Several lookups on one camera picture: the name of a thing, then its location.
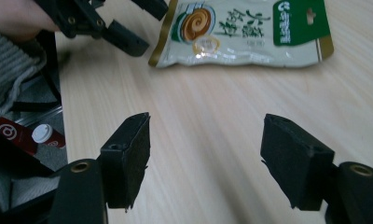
person's hand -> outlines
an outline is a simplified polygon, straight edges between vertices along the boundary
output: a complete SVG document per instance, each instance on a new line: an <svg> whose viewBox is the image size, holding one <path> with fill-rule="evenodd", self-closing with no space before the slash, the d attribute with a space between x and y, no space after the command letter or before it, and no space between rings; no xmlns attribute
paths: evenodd
<svg viewBox="0 0 373 224"><path fill-rule="evenodd" d="M0 0L1 35L23 42L41 30L59 31L59 27L34 0Z"/></svg>

wood grain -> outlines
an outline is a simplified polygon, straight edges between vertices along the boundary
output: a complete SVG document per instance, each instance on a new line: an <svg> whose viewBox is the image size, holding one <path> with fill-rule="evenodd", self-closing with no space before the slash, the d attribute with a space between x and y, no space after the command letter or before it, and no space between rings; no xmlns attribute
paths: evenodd
<svg viewBox="0 0 373 224"><path fill-rule="evenodd" d="M325 223L292 210L259 155L267 113L293 120L373 167L373 0L326 0L335 53L307 68L149 67L160 21L130 1L99 13L148 40L132 58L103 40L66 39L61 88L69 162L96 158L128 116L151 115L151 158L134 208L110 223Z"/></svg>

gray knitted sweater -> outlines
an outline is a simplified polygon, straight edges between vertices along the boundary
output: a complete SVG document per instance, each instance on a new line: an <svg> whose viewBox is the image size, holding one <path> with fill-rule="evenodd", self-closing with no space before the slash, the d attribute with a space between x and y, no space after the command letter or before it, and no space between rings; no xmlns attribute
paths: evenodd
<svg viewBox="0 0 373 224"><path fill-rule="evenodd" d="M23 80L46 62L45 51L35 40L17 46L0 35L0 117L17 99Z"/></svg>

snack package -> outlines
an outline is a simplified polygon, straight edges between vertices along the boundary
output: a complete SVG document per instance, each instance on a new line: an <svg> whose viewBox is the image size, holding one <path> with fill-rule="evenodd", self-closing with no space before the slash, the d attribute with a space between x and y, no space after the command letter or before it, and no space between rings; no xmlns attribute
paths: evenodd
<svg viewBox="0 0 373 224"><path fill-rule="evenodd" d="M302 67L333 51L324 0L171 0L149 64Z"/></svg>

wooden table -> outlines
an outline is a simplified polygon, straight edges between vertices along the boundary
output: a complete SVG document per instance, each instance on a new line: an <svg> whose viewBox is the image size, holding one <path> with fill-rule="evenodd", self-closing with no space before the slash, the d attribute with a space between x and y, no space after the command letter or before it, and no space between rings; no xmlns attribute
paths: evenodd
<svg viewBox="0 0 373 224"><path fill-rule="evenodd" d="M261 162L267 113L291 119L336 151L335 164L373 167L373 0L326 0L335 53L283 69L255 65L149 67L156 21L131 1L99 13L151 47L132 58L104 40L66 39L61 88L69 162L95 159L128 116L151 115L151 158L134 208L110 223L325 223L292 210Z"/></svg>

